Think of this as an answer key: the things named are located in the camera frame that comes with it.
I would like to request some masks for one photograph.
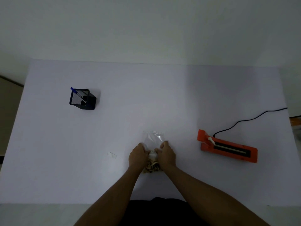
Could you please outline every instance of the person's left hand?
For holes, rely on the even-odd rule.
[[[129,167],[141,173],[143,168],[148,164],[149,153],[150,151],[146,151],[143,144],[139,143],[130,153]]]

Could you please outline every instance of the black mesh pen holder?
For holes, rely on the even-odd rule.
[[[74,105],[80,109],[94,110],[96,97],[90,93],[88,89],[74,89],[77,94],[72,91],[70,97],[70,105]]]

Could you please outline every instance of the black shirt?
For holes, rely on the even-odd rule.
[[[156,197],[130,201],[119,225],[209,225],[190,205],[178,199]]]

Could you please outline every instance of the orange heat sealer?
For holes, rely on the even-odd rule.
[[[201,141],[201,150],[234,159],[257,163],[257,148],[237,143],[220,140],[209,136],[204,130],[199,129],[198,141]]]

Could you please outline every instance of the clear plastic bag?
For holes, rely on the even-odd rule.
[[[160,148],[163,143],[163,133],[157,131],[144,131],[142,142],[144,144],[145,150],[150,150],[148,155],[148,165],[144,168],[144,173],[152,173],[155,171],[160,171],[159,163],[157,162],[157,153],[155,148]]]

